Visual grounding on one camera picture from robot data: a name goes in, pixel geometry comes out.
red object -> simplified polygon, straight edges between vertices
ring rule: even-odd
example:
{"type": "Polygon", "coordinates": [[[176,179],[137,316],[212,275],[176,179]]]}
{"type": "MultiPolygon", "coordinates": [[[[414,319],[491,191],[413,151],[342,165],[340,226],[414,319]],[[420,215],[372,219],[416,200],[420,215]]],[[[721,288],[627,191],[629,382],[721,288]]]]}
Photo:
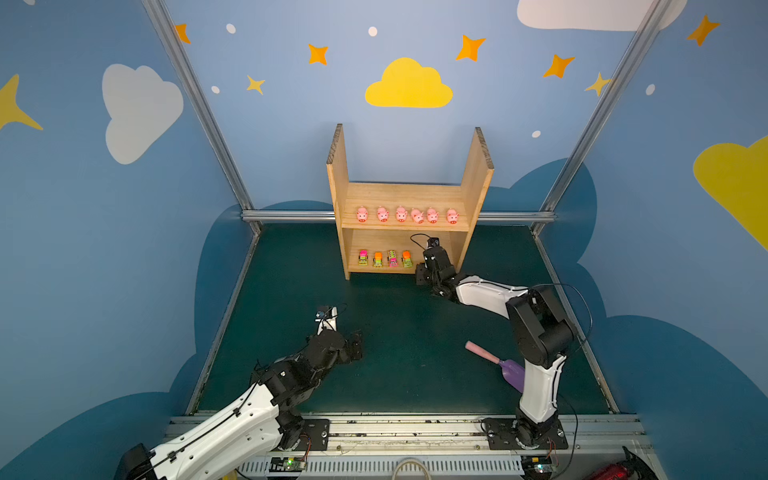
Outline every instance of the red object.
{"type": "Polygon", "coordinates": [[[623,480],[629,477],[630,473],[626,468],[614,463],[613,465],[597,470],[584,480],[623,480]]]}

dark green mat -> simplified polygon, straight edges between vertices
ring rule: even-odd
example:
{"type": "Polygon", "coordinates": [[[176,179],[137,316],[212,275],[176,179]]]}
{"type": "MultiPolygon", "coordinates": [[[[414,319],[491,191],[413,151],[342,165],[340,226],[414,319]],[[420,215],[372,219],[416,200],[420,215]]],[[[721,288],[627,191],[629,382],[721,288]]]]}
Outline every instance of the dark green mat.
{"type": "MultiPolygon", "coordinates": [[[[477,227],[463,270],[510,285],[551,282],[526,227],[477,227]]],[[[317,307],[343,309],[342,302],[339,331],[362,331],[364,358],[337,366],[304,412],[514,413],[520,394],[497,366],[464,349],[472,340],[522,364],[509,321],[430,296],[410,275],[344,280],[336,227],[327,224],[266,226],[199,409],[228,405],[248,387],[257,361],[304,347],[317,307]]],[[[582,353],[568,359],[560,391],[578,413],[607,413],[582,353]]]]}

upper shelf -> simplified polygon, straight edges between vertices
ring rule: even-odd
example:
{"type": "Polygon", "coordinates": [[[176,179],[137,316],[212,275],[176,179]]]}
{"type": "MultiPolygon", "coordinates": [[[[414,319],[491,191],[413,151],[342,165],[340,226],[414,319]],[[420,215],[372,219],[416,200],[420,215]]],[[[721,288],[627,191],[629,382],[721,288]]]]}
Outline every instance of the upper shelf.
{"type": "Polygon", "coordinates": [[[371,228],[383,230],[436,230],[452,232],[468,232],[469,218],[462,197],[462,188],[449,185],[415,185],[415,184],[361,184],[349,183],[341,218],[342,228],[371,228]],[[368,209],[368,220],[357,220],[357,209],[368,209]],[[376,218],[376,209],[384,207],[389,211],[386,222],[376,218]],[[395,218],[397,207],[404,207],[408,218],[400,223],[395,218]],[[416,223],[411,218],[411,209],[418,208],[425,213],[428,208],[434,208],[440,214],[437,223],[426,219],[416,223]],[[445,213],[449,208],[458,212],[458,221],[449,223],[445,213]]]}

purple shovel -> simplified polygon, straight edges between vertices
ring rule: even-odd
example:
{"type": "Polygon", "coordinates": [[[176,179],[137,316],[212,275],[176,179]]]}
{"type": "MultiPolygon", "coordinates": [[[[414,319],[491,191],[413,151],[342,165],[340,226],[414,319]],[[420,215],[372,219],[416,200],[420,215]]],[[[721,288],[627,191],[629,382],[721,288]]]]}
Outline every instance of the purple shovel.
{"type": "Polygon", "coordinates": [[[515,387],[518,392],[523,393],[525,369],[521,367],[519,363],[514,360],[499,360],[497,356],[472,342],[467,342],[464,345],[464,348],[500,366],[502,368],[502,375],[504,376],[504,380],[506,380],[509,385],[515,387]]]}

metal bar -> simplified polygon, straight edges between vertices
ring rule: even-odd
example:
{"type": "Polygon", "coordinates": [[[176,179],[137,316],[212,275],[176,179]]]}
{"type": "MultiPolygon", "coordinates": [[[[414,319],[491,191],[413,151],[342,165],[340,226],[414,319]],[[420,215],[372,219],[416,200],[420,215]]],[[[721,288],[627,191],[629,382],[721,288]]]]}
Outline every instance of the metal bar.
{"type": "MultiPolygon", "coordinates": [[[[654,0],[654,3],[648,9],[648,13],[640,23],[640,27],[638,27],[624,56],[616,67],[611,83],[608,85],[608,90],[601,96],[597,107],[595,107],[592,116],[587,122],[587,126],[584,128],[574,150],[571,152],[571,156],[568,157],[565,165],[563,165],[563,169],[560,170],[557,180],[554,181],[549,194],[547,194],[539,210],[552,212],[558,205],[578,168],[584,163],[587,153],[589,153],[592,145],[597,140],[608,117],[611,116],[611,112],[616,107],[621,94],[624,93],[624,89],[634,76],[637,67],[643,61],[650,45],[654,42],[656,35],[659,33],[661,19],[672,1],[654,0]]],[[[542,223],[535,225],[533,229],[534,235],[539,235],[543,228],[544,224],[542,223]]]]}
{"type": "Polygon", "coordinates": [[[254,234],[253,241],[250,243],[248,253],[245,256],[245,261],[243,261],[243,268],[240,270],[240,275],[237,277],[237,283],[232,291],[230,302],[227,304],[227,311],[224,312],[224,318],[221,320],[219,329],[214,337],[214,342],[208,351],[208,357],[205,359],[205,365],[203,365],[203,369],[200,371],[200,377],[198,377],[194,392],[192,392],[192,396],[190,397],[190,402],[189,405],[187,405],[187,411],[185,412],[186,415],[191,415],[197,410],[197,406],[200,404],[203,387],[205,387],[205,383],[208,381],[208,375],[210,375],[210,367],[213,366],[216,355],[219,353],[221,340],[224,338],[224,332],[227,331],[227,325],[229,325],[230,318],[232,318],[232,311],[235,308],[237,297],[240,295],[240,289],[243,287],[243,281],[245,280],[246,273],[248,273],[248,267],[250,266],[250,261],[253,259],[253,252],[256,249],[256,244],[258,242],[259,236],[254,234]]]}
{"type": "Polygon", "coordinates": [[[197,118],[200,120],[203,130],[205,130],[206,136],[208,136],[210,146],[214,149],[214,153],[219,159],[224,175],[227,176],[227,180],[232,186],[232,191],[235,193],[237,201],[243,210],[252,210],[253,204],[248,196],[243,178],[237,170],[235,160],[227,147],[227,143],[224,141],[221,129],[219,129],[210,105],[205,99],[200,82],[197,80],[184,46],[179,40],[174,22],[170,18],[170,13],[165,6],[164,0],[143,0],[143,2],[152,25],[154,25],[154,29],[157,31],[157,35],[160,37],[165,51],[168,53],[168,58],[170,58],[171,64],[176,69],[176,73],[181,80],[181,84],[184,86],[184,90],[187,92],[190,103],[195,113],[197,113],[197,118]]]}
{"type": "MultiPolygon", "coordinates": [[[[554,266],[549,260],[549,255],[547,255],[547,250],[544,249],[544,244],[541,243],[541,239],[539,237],[534,235],[533,238],[534,242],[536,243],[536,247],[538,248],[538,252],[541,254],[541,259],[544,261],[544,265],[547,267],[549,276],[552,278],[552,283],[560,283],[558,273],[554,271],[554,266]]],[[[563,302],[563,307],[565,308],[565,312],[568,315],[568,318],[571,320],[571,324],[576,327],[579,341],[584,341],[584,345],[582,346],[584,355],[587,357],[589,366],[592,368],[592,373],[594,374],[595,379],[598,381],[598,385],[603,391],[603,396],[605,396],[605,400],[608,403],[608,408],[613,413],[618,413],[619,407],[616,404],[616,400],[614,399],[613,394],[611,393],[611,389],[608,388],[608,382],[605,381],[605,376],[603,376],[603,371],[598,364],[598,359],[594,357],[592,347],[589,345],[589,342],[584,339],[584,330],[581,328],[581,324],[576,318],[576,313],[571,307],[571,302],[568,300],[568,296],[565,294],[565,289],[563,289],[562,285],[555,285],[554,288],[558,291],[558,295],[563,302]]]]}
{"type": "MultiPolygon", "coordinates": [[[[295,221],[307,223],[333,223],[333,210],[244,210],[241,215],[246,222],[295,221]]],[[[480,212],[478,221],[488,223],[550,223],[554,212],[480,212]]]]}

